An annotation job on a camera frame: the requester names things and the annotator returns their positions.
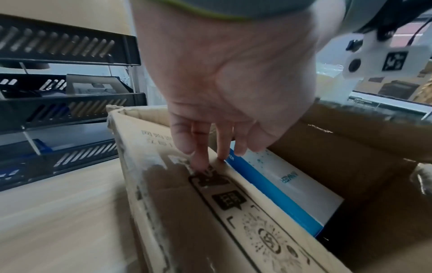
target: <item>white sensor device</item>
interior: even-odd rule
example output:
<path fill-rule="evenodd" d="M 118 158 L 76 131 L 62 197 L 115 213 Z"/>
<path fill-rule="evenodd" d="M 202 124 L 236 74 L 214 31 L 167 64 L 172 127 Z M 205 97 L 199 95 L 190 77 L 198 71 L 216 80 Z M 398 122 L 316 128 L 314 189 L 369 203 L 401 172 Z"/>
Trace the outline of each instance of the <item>white sensor device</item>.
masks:
<path fill-rule="evenodd" d="M 377 32 L 364 35 L 363 45 L 345 63 L 344 78 L 417 76 L 428 63 L 428 45 L 390 47 L 392 39 L 377 40 Z"/>

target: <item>hand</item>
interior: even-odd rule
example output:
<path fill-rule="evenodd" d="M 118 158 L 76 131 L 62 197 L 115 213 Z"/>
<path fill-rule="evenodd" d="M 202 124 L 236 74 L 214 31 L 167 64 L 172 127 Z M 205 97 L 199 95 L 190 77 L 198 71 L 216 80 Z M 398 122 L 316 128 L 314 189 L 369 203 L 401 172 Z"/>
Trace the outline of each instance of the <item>hand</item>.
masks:
<path fill-rule="evenodd" d="M 174 143 L 193 154 L 194 169 L 208 166 L 211 123 L 224 160 L 232 137 L 236 155 L 260 151 L 304 114 L 315 98 L 315 53 L 342 21 L 341 2 L 319 0 L 306 11 L 247 22 L 133 3 L 144 64 L 167 101 Z"/>

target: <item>finger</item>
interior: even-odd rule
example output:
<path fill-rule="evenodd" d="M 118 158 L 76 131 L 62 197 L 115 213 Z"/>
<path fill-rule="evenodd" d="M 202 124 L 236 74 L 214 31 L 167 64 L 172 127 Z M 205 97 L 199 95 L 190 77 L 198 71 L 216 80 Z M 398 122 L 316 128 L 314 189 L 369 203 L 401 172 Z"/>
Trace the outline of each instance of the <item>finger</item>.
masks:
<path fill-rule="evenodd" d="M 278 140 L 286 130 L 277 128 L 275 130 L 263 129 L 259 122 L 256 122 L 247 135 L 247 147 L 253 152 L 261 152 L 276 140 Z"/>
<path fill-rule="evenodd" d="M 252 126 L 253 122 L 237 122 L 234 124 L 234 154 L 238 157 L 242 157 L 248 149 L 248 133 Z"/>
<path fill-rule="evenodd" d="M 230 144 L 233 139 L 233 124 L 231 122 L 216 123 L 217 158 L 227 159 L 230 154 Z"/>
<path fill-rule="evenodd" d="M 175 146 L 185 154 L 195 151 L 195 139 L 192 135 L 192 121 L 170 113 L 170 128 Z"/>
<path fill-rule="evenodd" d="M 210 123 L 194 121 L 192 123 L 192 135 L 195 140 L 195 152 L 193 153 L 190 164 L 197 171 L 205 171 L 208 167 L 208 137 Z"/>

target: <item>blue stripe on box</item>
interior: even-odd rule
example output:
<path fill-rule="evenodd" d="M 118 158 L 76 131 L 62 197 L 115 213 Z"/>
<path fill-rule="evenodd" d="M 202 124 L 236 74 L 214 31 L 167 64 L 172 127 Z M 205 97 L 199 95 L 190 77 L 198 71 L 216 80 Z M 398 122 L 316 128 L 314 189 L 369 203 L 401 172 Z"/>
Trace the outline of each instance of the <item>blue stripe on box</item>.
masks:
<path fill-rule="evenodd" d="M 296 202 L 285 195 L 278 187 L 265 178 L 254 167 L 247 163 L 243 158 L 234 155 L 234 151 L 230 149 L 230 157 L 226 160 L 239 174 L 247 181 L 253 184 L 271 201 L 280 207 L 294 221 L 303 227 L 310 235 L 317 236 L 323 229 L 323 226 L 318 223 L 312 216 L 304 211 Z"/>

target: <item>wooden table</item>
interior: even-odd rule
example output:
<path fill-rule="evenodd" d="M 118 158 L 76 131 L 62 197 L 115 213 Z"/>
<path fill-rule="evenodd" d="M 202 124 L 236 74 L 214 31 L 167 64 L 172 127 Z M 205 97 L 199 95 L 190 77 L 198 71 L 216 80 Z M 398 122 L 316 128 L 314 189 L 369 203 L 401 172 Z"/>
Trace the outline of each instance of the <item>wooden table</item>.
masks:
<path fill-rule="evenodd" d="M 0 272 L 138 273 L 118 159 L 0 192 Z"/>

